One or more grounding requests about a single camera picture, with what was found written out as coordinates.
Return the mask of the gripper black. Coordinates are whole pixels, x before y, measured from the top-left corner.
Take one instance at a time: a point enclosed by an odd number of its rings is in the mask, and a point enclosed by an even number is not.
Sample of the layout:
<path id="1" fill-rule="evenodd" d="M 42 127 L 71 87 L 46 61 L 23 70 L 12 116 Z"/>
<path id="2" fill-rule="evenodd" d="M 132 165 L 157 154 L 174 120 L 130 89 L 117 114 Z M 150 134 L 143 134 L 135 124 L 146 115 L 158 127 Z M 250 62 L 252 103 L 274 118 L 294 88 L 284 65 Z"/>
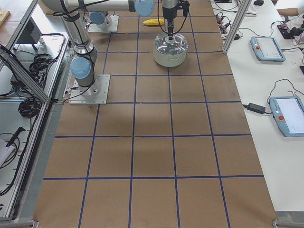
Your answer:
<path id="1" fill-rule="evenodd" d="M 178 33 L 185 21 L 186 18 L 189 14 L 189 2 L 187 0 L 163 0 L 162 1 L 162 13 L 164 19 L 167 20 L 167 34 L 168 34 L 168 39 L 173 40 L 173 35 Z M 174 30 L 174 19 L 177 17 L 177 11 L 182 10 L 183 16 L 184 16 L 184 21 L 181 25 L 181 28 L 177 32 L 173 32 Z"/>

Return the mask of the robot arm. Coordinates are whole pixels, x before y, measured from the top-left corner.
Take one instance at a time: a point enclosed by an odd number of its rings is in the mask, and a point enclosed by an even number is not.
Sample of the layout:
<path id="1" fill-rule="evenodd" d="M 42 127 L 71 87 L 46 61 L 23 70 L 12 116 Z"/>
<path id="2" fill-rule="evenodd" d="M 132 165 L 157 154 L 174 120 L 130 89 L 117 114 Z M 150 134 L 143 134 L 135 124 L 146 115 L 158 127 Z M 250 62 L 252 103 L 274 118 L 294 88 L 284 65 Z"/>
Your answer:
<path id="1" fill-rule="evenodd" d="M 103 24 L 109 11 L 136 12 L 147 17 L 154 8 L 162 7 L 166 30 L 158 35 L 153 44 L 154 60 L 163 67 L 179 66 L 186 57 L 188 43 L 184 36 L 174 31 L 174 19 L 182 10 L 184 17 L 189 14 L 189 2 L 186 0 L 45 0 L 43 3 L 60 16 L 75 48 L 76 58 L 70 70 L 78 83 L 81 95 L 94 96 L 100 93 L 101 83 L 95 75 L 97 50 L 89 40 L 80 12 L 89 12 L 94 24 Z"/>
<path id="2" fill-rule="evenodd" d="M 112 25 L 112 19 L 108 11 L 91 11 L 83 14 L 82 23 L 87 26 L 95 24 L 100 28 L 107 28 Z"/>

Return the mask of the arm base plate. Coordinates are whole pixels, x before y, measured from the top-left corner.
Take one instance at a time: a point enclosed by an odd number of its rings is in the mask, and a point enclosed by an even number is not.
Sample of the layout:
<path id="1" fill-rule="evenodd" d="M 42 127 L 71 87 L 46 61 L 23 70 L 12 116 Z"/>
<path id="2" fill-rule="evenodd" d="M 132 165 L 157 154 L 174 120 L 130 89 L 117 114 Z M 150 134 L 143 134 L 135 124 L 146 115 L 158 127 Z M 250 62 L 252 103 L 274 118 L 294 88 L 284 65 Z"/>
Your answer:
<path id="1" fill-rule="evenodd" d="M 102 12 L 92 12 L 89 15 L 91 20 L 89 33 L 116 33 L 118 29 L 119 15 L 103 14 Z"/>
<path id="2" fill-rule="evenodd" d="M 78 85 L 74 80 L 71 99 L 68 100 L 70 105 L 106 105 L 110 84 L 110 75 L 96 75 L 95 83 L 88 89 Z"/>

